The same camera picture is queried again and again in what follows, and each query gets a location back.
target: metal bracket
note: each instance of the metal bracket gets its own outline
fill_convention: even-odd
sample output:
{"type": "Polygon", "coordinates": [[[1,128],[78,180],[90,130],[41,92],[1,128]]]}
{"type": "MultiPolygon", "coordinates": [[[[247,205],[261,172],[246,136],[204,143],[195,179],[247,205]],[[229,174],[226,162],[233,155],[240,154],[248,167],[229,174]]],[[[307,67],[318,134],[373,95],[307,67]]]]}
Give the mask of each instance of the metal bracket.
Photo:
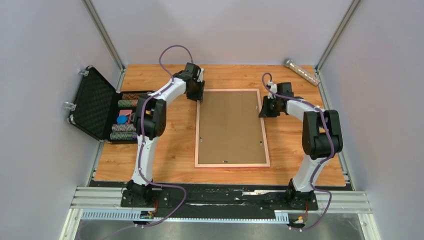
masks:
{"type": "Polygon", "coordinates": [[[63,108],[64,109],[68,109],[68,110],[71,110],[71,111],[75,111],[75,109],[77,108],[77,105],[76,104],[73,104],[72,102],[65,102],[64,103],[64,105],[63,105],[63,108]]]}
{"type": "Polygon", "coordinates": [[[67,121],[68,121],[70,124],[75,124],[75,121],[74,121],[74,115],[73,115],[73,114],[71,114],[71,115],[67,118],[67,121]]]}
{"type": "Polygon", "coordinates": [[[87,70],[81,70],[78,72],[79,75],[82,75],[84,77],[87,77],[89,75],[89,71],[87,70]]]}

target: wooden picture frame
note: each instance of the wooden picture frame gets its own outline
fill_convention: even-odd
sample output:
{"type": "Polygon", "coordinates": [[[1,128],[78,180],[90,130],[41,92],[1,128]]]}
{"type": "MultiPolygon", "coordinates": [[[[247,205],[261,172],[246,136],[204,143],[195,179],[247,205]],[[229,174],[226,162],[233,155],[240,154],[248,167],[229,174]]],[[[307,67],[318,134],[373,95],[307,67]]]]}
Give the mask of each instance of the wooden picture frame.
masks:
{"type": "MultiPolygon", "coordinates": [[[[260,91],[257,88],[242,88],[242,89],[205,89],[204,92],[256,92],[257,95],[257,113],[261,111],[262,101],[260,91]]],[[[260,125],[262,130],[262,143],[265,152],[266,163],[214,163],[214,164],[199,164],[199,140],[200,140],[200,107],[201,103],[197,101],[196,106],[196,140],[195,140],[195,154],[194,154],[194,167],[195,168],[267,168],[271,166],[270,155],[268,150],[267,136],[265,132],[264,119],[260,118],[260,125]]]]}

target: cable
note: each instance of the cable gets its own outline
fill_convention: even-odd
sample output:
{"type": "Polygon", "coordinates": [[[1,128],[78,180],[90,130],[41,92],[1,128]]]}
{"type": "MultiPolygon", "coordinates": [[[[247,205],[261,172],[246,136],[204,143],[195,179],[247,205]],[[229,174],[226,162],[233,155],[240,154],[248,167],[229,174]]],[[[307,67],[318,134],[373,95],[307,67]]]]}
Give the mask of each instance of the cable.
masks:
{"type": "Polygon", "coordinates": [[[129,226],[126,226],[126,227],[123,227],[123,228],[121,228],[121,229],[118,229],[117,231],[115,231],[115,232],[113,232],[112,234],[110,234],[109,236],[106,236],[106,237],[104,237],[104,238],[102,238],[101,240],[106,240],[106,239],[108,239],[108,238],[110,238],[110,237],[112,237],[112,236],[115,236],[116,234],[118,234],[118,233],[120,233],[120,232],[122,232],[122,231],[124,231],[124,230],[127,230],[127,229],[130,229],[130,228],[134,228],[134,227],[141,227],[141,228],[146,228],[146,227],[153,227],[153,226],[156,226],[156,225],[158,225],[158,224],[160,224],[160,223],[162,223],[163,221],[165,221],[166,219],[168,219],[172,214],[174,214],[180,207],[181,207],[181,205],[183,205],[183,203],[184,203],[184,201],[186,200],[186,197],[187,197],[187,191],[186,191],[186,189],[184,189],[184,187],[182,187],[182,186],[177,186],[177,185],[168,185],[168,184],[160,184],[160,183],[154,183],[154,182],[151,182],[151,181],[149,181],[149,180],[147,180],[147,178],[143,175],[143,173],[142,173],[142,168],[141,168],[141,158],[142,158],[142,152],[143,152],[143,147],[146,145],[146,141],[145,141],[145,126],[144,126],[144,119],[145,119],[145,112],[146,112],[146,105],[147,105],[147,103],[152,99],[152,98],[154,98],[154,97],[156,97],[156,96],[158,96],[158,95],[160,95],[160,94],[162,94],[164,91],[166,91],[167,89],[169,89],[171,86],[172,86],[172,84],[174,83],[174,76],[173,76],[173,74],[162,64],[162,56],[166,53],[166,51],[168,51],[169,49],[171,49],[171,48],[175,48],[175,47],[180,47],[180,48],[183,48],[183,49],[185,49],[186,51],[187,51],[187,53],[188,53],[188,55],[190,56],[190,61],[191,61],[191,63],[193,63],[193,57],[192,57],[192,54],[191,54],[191,52],[189,51],[189,49],[187,48],[187,47],[185,47],[185,46],[183,46],[183,45],[172,45],[172,46],[169,46],[169,47],[167,47],[167,48],[165,48],[165,50],[163,50],[163,52],[160,54],[160,56],[159,56],[159,65],[162,67],[162,69],[163,70],[165,70],[165,72],[167,72],[168,74],[169,74],[169,76],[171,77],[171,82],[169,82],[167,85],[166,85],[166,87],[164,88],[164,89],[162,89],[161,91],[158,91],[158,92],[155,92],[155,93],[152,93],[145,101],[144,101],[144,103],[143,103],[143,106],[142,106],[142,108],[141,108],[141,135],[142,135],[142,141],[141,141],[141,147],[140,147],[140,152],[139,152],[139,154],[138,154],[138,160],[137,160],[137,168],[138,168],[138,173],[140,174],[140,177],[146,182],[146,183],[148,183],[148,184],[150,184],[150,185],[153,185],[153,186],[157,186],[157,187],[162,187],[162,188],[174,188],[174,189],[181,189],[182,190],[182,192],[184,193],[184,197],[182,198],[182,200],[181,200],[181,202],[168,214],[168,215],[166,215],[165,217],[163,217],[161,220],[159,220],[159,221],[156,221],[156,222],[153,222],[153,223],[150,223],[150,224],[146,224],[146,225],[139,225],[139,224],[136,224],[135,226],[134,225],[129,225],[129,226]]]}
{"type": "Polygon", "coordinates": [[[328,160],[330,160],[330,159],[332,159],[332,158],[334,157],[334,154],[335,154],[334,144],[333,144],[333,141],[332,141],[332,139],[331,139],[331,136],[330,136],[329,130],[328,130],[328,128],[327,128],[326,119],[325,119],[325,117],[324,117],[324,112],[321,110],[321,108],[319,108],[319,107],[315,106],[314,104],[312,104],[312,103],[310,103],[310,102],[308,102],[308,101],[305,101],[305,100],[303,100],[303,99],[294,98],[294,97],[289,97],[289,96],[283,96],[283,95],[279,95],[279,94],[276,94],[276,93],[272,92],[272,91],[271,91],[271,90],[267,87],[267,85],[265,84],[265,76],[266,76],[266,75],[269,75],[269,77],[270,77],[270,79],[269,79],[269,80],[270,80],[271,82],[273,81],[273,76],[272,76],[272,75],[271,75],[271,73],[269,73],[269,72],[265,72],[265,73],[262,75],[262,84],[263,84],[263,86],[265,87],[265,89],[266,89],[269,93],[271,93],[272,95],[274,95],[274,96],[276,96],[276,97],[282,98],[282,99],[288,99],[288,100],[293,100],[293,101],[296,101],[296,102],[304,103],[304,104],[306,104],[306,105],[308,105],[308,106],[311,106],[312,108],[314,108],[315,110],[317,110],[317,111],[319,112],[319,115],[321,116],[322,126],[323,126],[323,128],[324,128],[324,130],[325,130],[325,135],[327,136],[327,139],[328,139],[328,141],[329,141],[329,143],[330,143],[330,148],[331,148],[331,154],[330,154],[330,156],[326,157],[325,159],[323,159],[322,161],[320,161],[320,162],[318,163],[318,165],[316,166],[315,170],[312,172],[312,175],[310,176],[310,179],[309,179],[309,184],[310,184],[310,186],[312,187],[312,189],[313,189],[314,191],[327,193],[327,194],[329,195],[327,206],[325,207],[324,212],[322,212],[321,217],[318,219],[318,221],[316,221],[314,224],[312,224],[312,226],[309,226],[309,227],[306,227],[306,228],[297,228],[297,227],[292,227],[293,229],[295,229],[295,230],[297,230],[297,231],[299,231],[299,232],[308,231],[308,230],[311,230],[311,229],[315,228],[315,227],[316,227],[316,226],[317,226],[317,225],[318,225],[318,224],[319,224],[319,223],[323,220],[324,216],[326,215],[327,211],[329,210],[330,203],[331,203],[331,200],[332,200],[332,197],[333,197],[333,195],[332,195],[332,193],[331,193],[330,191],[328,191],[328,190],[324,190],[324,189],[318,189],[318,188],[316,188],[316,187],[315,187],[312,183],[314,182],[314,177],[315,177],[315,175],[317,174],[318,169],[320,169],[321,165],[322,165],[323,163],[327,162],[328,160]]]}

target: poker chip stack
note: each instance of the poker chip stack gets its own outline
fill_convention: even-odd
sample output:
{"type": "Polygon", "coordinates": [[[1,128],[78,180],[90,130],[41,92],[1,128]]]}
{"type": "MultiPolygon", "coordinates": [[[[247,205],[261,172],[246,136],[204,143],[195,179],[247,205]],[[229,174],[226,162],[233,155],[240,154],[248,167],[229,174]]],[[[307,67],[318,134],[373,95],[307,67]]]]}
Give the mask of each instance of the poker chip stack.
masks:
{"type": "Polygon", "coordinates": [[[138,100],[142,94],[143,93],[124,93],[122,94],[122,100],[138,100]]]}
{"type": "Polygon", "coordinates": [[[136,128],[132,123],[130,124],[113,124],[112,132],[135,132],[136,128]]]}
{"type": "Polygon", "coordinates": [[[137,133],[134,131],[111,132],[110,140],[135,140],[137,133]]]}

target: metal cylinder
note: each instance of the metal cylinder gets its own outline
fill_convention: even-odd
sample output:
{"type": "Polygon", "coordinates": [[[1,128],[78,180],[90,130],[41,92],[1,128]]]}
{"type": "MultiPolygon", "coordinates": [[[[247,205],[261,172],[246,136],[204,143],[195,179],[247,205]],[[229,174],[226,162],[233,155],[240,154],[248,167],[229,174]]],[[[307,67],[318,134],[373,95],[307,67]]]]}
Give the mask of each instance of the metal cylinder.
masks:
{"type": "Polygon", "coordinates": [[[299,76],[304,78],[306,81],[310,82],[314,86],[318,86],[318,84],[321,82],[320,80],[316,79],[315,76],[305,69],[303,69],[301,66],[295,64],[292,59],[287,58],[284,60],[284,66],[288,67],[289,69],[293,70],[295,73],[297,73],[299,76]]]}

